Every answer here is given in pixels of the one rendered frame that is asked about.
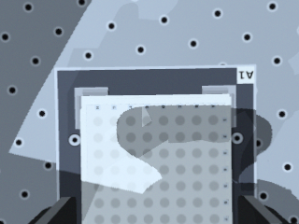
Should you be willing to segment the grey perforated base plate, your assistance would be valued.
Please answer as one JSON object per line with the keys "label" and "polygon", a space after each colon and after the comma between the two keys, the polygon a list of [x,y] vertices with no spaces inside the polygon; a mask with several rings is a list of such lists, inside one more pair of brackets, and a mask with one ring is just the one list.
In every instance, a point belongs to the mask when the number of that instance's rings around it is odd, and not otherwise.
{"label": "grey perforated base plate", "polygon": [[0,224],[57,202],[54,67],[236,64],[258,200],[299,224],[299,0],[0,0]]}

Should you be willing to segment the white multiwell plate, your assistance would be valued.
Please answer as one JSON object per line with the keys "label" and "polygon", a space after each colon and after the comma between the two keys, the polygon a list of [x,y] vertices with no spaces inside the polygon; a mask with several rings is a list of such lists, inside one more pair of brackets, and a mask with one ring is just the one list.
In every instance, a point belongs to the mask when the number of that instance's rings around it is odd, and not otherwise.
{"label": "white multiwell plate", "polygon": [[229,94],[81,96],[82,224],[233,224]]}

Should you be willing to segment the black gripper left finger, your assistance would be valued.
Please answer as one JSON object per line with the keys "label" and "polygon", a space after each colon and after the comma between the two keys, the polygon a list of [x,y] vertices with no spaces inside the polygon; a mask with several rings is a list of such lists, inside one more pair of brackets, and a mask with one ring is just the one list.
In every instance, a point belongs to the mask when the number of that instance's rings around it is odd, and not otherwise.
{"label": "black gripper left finger", "polygon": [[76,197],[61,197],[53,206],[42,210],[28,224],[77,224]]}

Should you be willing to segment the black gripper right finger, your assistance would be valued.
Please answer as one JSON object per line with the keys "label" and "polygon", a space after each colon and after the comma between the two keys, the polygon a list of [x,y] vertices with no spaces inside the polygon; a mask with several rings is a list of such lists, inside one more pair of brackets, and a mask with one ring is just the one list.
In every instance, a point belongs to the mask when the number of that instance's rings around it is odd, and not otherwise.
{"label": "black gripper right finger", "polygon": [[254,196],[238,196],[237,205],[238,224],[297,224],[289,223],[276,210],[263,205]]}

